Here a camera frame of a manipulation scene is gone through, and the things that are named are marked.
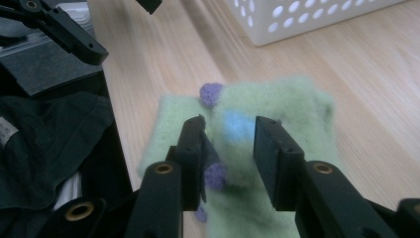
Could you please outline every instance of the green felt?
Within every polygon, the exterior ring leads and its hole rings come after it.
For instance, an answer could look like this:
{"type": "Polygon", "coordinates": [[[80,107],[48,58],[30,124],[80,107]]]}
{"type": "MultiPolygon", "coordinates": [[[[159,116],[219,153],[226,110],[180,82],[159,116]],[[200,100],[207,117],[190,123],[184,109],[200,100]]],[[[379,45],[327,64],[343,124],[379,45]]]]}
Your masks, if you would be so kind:
{"type": "Polygon", "coordinates": [[[334,101],[317,90],[306,77],[266,82],[225,85],[212,109],[193,97],[165,97],[159,117],[140,168],[165,158],[168,146],[176,145],[183,121],[203,115],[206,133],[227,167],[227,187],[207,190],[207,237],[254,238],[299,237],[293,212],[276,212],[263,188],[252,158],[254,141],[230,140],[226,116],[240,113],[245,121],[265,116],[281,120],[283,127],[305,152],[306,160],[320,160],[342,168],[334,140],[334,101]]]}

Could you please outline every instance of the purple object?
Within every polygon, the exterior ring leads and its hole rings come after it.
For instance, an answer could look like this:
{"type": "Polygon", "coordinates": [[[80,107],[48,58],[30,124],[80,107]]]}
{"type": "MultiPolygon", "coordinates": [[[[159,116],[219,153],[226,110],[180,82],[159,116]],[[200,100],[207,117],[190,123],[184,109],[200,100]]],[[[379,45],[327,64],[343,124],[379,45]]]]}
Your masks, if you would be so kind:
{"type": "Polygon", "coordinates": [[[197,218],[197,220],[206,223],[207,222],[207,213],[204,210],[204,208],[200,205],[198,207],[198,209],[194,212],[195,214],[195,218],[197,218]]]}
{"type": "Polygon", "coordinates": [[[214,190],[222,190],[226,185],[226,168],[221,163],[214,163],[204,171],[204,183],[214,190]]]}
{"type": "Polygon", "coordinates": [[[216,106],[223,85],[220,83],[206,83],[200,88],[201,102],[209,108],[216,106]]]}

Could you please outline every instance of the wooden surface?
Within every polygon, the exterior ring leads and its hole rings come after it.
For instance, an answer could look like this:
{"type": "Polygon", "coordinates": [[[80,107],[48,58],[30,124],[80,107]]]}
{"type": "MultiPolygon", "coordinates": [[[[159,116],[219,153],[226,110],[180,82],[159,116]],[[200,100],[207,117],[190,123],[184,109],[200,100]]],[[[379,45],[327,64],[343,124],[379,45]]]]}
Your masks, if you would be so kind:
{"type": "MultiPolygon", "coordinates": [[[[363,196],[392,209],[420,197],[419,0],[260,48],[221,0],[166,0],[151,16],[135,0],[89,6],[133,188],[162,95],[306,74],[337,102],[340,158],[363,196]]],[[[186,220],[185,237],[203,236],[186,220]]]]}

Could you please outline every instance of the black cloth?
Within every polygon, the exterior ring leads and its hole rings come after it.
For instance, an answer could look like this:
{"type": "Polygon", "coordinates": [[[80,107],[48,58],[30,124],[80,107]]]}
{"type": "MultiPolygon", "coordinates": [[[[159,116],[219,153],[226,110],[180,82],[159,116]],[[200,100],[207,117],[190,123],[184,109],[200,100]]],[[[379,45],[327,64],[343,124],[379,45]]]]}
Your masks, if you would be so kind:
{"type": "Polygon", "coordinates": [[[0,117],[19,130],[0,149],[0,237],[34,237],[59,185],[114,121],[111,105],[86,92],[45,102],[3,96],[0,117]]]}

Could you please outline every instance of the white plastic basket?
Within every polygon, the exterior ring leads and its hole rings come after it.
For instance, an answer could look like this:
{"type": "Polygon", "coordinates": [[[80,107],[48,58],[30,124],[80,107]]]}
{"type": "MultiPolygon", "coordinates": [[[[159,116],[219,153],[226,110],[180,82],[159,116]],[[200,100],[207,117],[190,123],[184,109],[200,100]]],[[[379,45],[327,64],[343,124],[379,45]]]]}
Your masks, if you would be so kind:
{"type": "Polygon", "coordinates": [[[404,0],[225,0],[251,41],[263,46],[404,0]]]}

